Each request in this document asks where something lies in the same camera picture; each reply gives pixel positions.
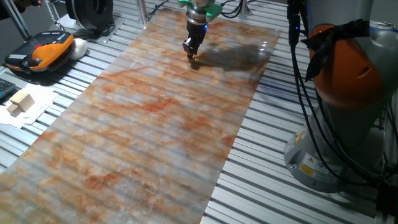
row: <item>aluminum slat floor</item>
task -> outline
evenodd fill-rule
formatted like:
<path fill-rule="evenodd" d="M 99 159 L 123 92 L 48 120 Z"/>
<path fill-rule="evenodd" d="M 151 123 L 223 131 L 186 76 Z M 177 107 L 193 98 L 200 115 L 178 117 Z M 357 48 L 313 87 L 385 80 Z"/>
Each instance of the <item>aluminum slat floor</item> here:
<path fill-rule="evenodd" d="M 160 1 L 148 0 L 151 12 Z M 238 2 L 229 2 L 233 10 Z M 176 2 L 165 7 L 180 10 Z M 394 219 L 376 211 L 377 192 L 363 188 L 355 194 L 325 194 L 304 187 L 285 168 L 285 144 L 304 124 L 295 92 L 295 81 L 288 44 L 286 5 L 253 2 L 253 15 L 233 20 L 282 30 L 228 160 L 202 218 L 202 223 L 393 223 Z M 42 78 L 58 93 L 54 104 L 32 126 L 16 129 L 0 125 L 0 172 L 10 166 L 85 90 L 85 88 L 134 40 L 142 26 L 137 24 L 136 5 L 114 0 L 114 15 L 126 21 L 107 44 L 88 43 L 90 54 L 77 62 L 69 61 Z M 302 74 L 309 63 L 308 50 L 297 46 Z M 0 78 L 23 88 L 28 80 L 8 69 Z M 316 106 L 315 89 L 307 84 Z"/>

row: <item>warning label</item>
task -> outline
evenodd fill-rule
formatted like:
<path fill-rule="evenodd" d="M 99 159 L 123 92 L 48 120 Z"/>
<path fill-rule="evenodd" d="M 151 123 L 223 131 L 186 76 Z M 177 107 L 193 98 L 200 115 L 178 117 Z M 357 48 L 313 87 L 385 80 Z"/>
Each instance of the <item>warning label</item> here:
<path fill-rule="evenodd" d="M 329 168 L 335 171 L 337 174 L 341 170 L 341 166 L 335 166 L 328 164 Z M 329 170 L 325 167 L 321 160 L 305 153 L 303 161 L 300 165 L 300 170 L 306 173 L 307 175 L 328 183 L 335 183 L 337 178 L 329 172 Z"/>

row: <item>wooden block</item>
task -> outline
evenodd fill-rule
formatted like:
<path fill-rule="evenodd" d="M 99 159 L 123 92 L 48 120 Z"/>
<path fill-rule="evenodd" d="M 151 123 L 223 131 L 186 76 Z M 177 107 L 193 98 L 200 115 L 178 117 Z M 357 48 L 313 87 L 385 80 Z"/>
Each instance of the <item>wooden block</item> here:
<path fill-rule="evenodd" d="M 23 112 L 29 110 L 29 108 L 35 103 L 29 93 L 21 90 L 14 94 L 10 100 L 13 104 L 18 105 Z"/>
<path fill-rule="evenodd" d="M 11 106 L 9 106 L 7 108 L 7 110 L 8 110 L 8 112 L 10 112 L 11 115 L 13 115 L 15 117 L 18 116 L 22 112 L 21 107 L 18 105 L 15 105 L 14 103 Z"/>

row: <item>keyboard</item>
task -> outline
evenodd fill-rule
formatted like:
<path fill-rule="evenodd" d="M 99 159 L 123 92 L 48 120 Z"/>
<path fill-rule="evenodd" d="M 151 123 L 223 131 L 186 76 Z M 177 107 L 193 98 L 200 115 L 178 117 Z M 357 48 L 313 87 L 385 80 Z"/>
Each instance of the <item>keyboard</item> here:
<path fill-rule="evenodd" d="M 0 78 L 0 100 L 5 97 L 9 92 L 14 90 L 15 84 L 7 82 Z"/>

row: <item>marble-patterned sheet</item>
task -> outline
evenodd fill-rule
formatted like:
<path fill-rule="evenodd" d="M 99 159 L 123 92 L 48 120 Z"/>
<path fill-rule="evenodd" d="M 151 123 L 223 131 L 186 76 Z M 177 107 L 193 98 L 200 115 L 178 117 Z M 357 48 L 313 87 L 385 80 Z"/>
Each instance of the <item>marble-patterned sheet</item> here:
<path fill-rule="evenodd" d="M 0 223 L 198 223 L 280 31 L 164 9 L 10 168 Z"/>

